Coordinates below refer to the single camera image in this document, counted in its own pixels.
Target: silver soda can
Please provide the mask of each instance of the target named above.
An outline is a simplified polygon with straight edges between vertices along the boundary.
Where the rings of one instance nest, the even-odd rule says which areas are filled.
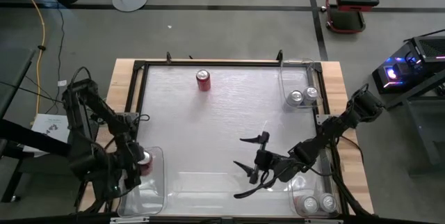
[[[315,87],[307,87],[303,92],[303,104],[311,106],[318,98],[318,90]]]
[[[291,106],[300,106],[303,101],[303,94],[298,90],[294,90],[287,95],[286,101]]]
[[[327,213],[334,213],[337,211],[337,200],[330,193],[324,193],[318,197],[320,208]]]
[[[312,215],[318,211],[318,201],[314,196],[300,195],[294,199],[295,208],[300,215]]]

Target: soda can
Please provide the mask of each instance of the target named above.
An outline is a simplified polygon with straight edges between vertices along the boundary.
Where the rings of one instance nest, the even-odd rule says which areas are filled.
[[[318,90],[315,87],[307,87],[303,92],[303,104],[305,106],[312,105],[318,97]]]
[[[201,91],[210,89],[210,73],[207,70],[200,70],[196,73],[197,87]]]
[[[300,215],[311,215],[318,211],[318,201],[311,195],[300,195],[294,199],[295,208]]]
[[[298,90],[294,90],[289,93],[286,101],[291,106],[300,106],[301,102],[303,101],[303,94]]]
[[[320,195],[318,201],[320,202],[320,207],[323,211],[327,213],[334,213],[337,211],[337,200],[335,200],[335,197],[332,194],[324,193]]]

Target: gray floor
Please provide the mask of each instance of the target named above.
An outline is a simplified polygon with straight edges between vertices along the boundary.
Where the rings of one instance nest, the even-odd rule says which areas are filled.
[[[0,0],[28,2],[27,0]],[[387,8],[443,8],[445,0],[380,0]],[[111,0],[79,0],[110,4]],[[317,0],[319,6],[324,0]],[[156,5],[309,6],[309,0],[148,0]],[[70,79],[85,65],[105,97],[115,59],[159,58],[169,51],[173,58],[274,58],[279,49],[285,58],[320,60],[310,12],[62,10],[65,43],[60,56],[60,79]],[[41,63],[42,87],[55,96],[57,53],[61,20],[57,10],[42,10],[47,27],[47,49]],[[0,8],[0,48],[40,44],[41,29],[34,9]],[[408,37],[443,27],[444,13],[367,13],[365,32],[337,35],[323,27],[330,61],[340,61],[348,94],[363,83],[375,86],[371,72],[394,53]],[[325,15],[321,14],[324,24]],[[35,79],[35,61],[28,76]],[[25,80],[24,88],[35,89]],[[42,100],[45,112],[51,102]],[[29,126],[35,112],[35,96],[19,91],[6,118]],[[444,176],[411,179],[407,170],[426,164],[426,156],[403,109],[384,113],[357,131],[365,156],[365,170],[375,212],[383,217],[443,223]],[[0,193],[14,161],[0,160]],[[0,205],[1,218],[68,214],[73,208],[71,178],[33,175],[25,178],[22,202]]]

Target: purple light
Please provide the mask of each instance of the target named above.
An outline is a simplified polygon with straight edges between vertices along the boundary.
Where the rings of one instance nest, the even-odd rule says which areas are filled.
[[[391,82],[388,82],[388,83],[386,83],[386,84],[383,86],[383,88],[386,88],[386,87],[389,86],[389,85],[398,85],[398,84],[403,84],[403,81],[391,81]]]
[[[397,75],[394,74],[394,70],[392,70],[392,68],[387,69],[387,74],[390,79],[397,79]]]

